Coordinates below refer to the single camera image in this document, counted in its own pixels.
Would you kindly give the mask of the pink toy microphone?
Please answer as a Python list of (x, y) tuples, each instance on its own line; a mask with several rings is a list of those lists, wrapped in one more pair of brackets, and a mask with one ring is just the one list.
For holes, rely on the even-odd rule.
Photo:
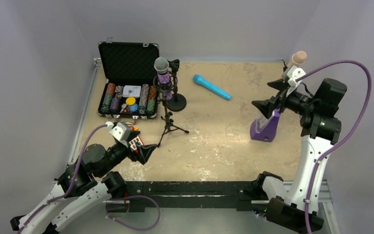
[(297, 51), (291, 56), (290, 61), (287, 64), (285, 64), (289, 68), (287, 72), (288, 78), (291, 78), (294, 76), (294, 72), (296, 71), (296, 69), (300, 65), (302, 65), (306, 59), (307, 59), (307, 53), (305, 51)]

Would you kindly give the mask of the black tripod mic stand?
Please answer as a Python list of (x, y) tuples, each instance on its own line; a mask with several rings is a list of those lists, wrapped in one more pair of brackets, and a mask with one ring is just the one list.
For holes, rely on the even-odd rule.
[(162, 140), (163, 140), (163, 137), (164, 135), (170, 133), (170, 132), (174, 132), (174, 131), (177, 131), (177, 130), (180, 130), (182, 132), (184, 132), (185, 134), (189, 134), (189, 131), (188, 130), (185, 130), (181, 127), (178, 127), (174, 124), (174, 119), (172, 118), (173, 117), (173, 114), (174, 112), (169, 110), (167, 108), (167, 102), (165, 100), (163, 100), (163, 97), (162, 97), (162, 90), (159, 88), (159, 85), (158, 85), (158, 77), (156, 75), (156, 77), (153, 79), (153, 85), (155, 85), (158, 89), (158, 93), (159, 93), (159, 98), (158, 98), (158, 101), (163, 105), (164, 107), (164, 111), (165, 111), (165, 114), (163, 116), (160, 116), (161, 120), (163, 120), (165, 122), (165, 126), (164, 126), (164, 130), (163, 130), (163, 133), (161, 135), (161, 138), (158, 142), (158, 147), (161, 146), (161, 143), (162, 143)]

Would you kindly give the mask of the black round-base mic stand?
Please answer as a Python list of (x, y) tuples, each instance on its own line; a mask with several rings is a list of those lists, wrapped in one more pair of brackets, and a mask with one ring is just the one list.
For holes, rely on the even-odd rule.
[(167, 108), (173, 112), (179, 112), (185, 109), (187, 105), (186, 98), (178, 93), (178, 78), (177, 72), (179, 70), (180, 61), (175, 59), (173, 61), (169, 61), (169, 74), (171, 76), (171, 83), (172, 83), (172, 98), (170, 100), (165, 100), (167, 102)]
[(286, 80), (286, 79), (288, 78), (288, 75), (287, 75), (288, 69), (289, 69), (289, 68), (288, 68), (287, 65), (285, 65), (285, 66), (283, 67), (283, 73), (282, 73), (282, 75), (281, 75), (281, 79)]

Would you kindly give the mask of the purple glitter microphone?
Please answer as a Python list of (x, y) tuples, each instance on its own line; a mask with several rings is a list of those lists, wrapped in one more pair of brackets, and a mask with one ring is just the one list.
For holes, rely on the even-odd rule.
[(172, 83), (168, 72), (169, 62), (163, 57), (158, 57), (154, 62), (154, 68), (157, 72), (159, 88), (163, 92), (162, 97), (165, 100), (170, 100), (172, 98)]

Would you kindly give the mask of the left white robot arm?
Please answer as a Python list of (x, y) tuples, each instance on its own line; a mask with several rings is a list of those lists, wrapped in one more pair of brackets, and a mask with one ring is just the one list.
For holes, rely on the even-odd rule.
[(30, 213), (11, 219), (12, 230), (18, 234), (58, 234), (73, 219), (93, 206), (111, 198), (128, 195), (127, 182), (113, 168), (125, 159), (145, 164), (156, 144), (122, 144), (116, 142), (105, 149), (91, 144), (55, 179), (44, 200)]

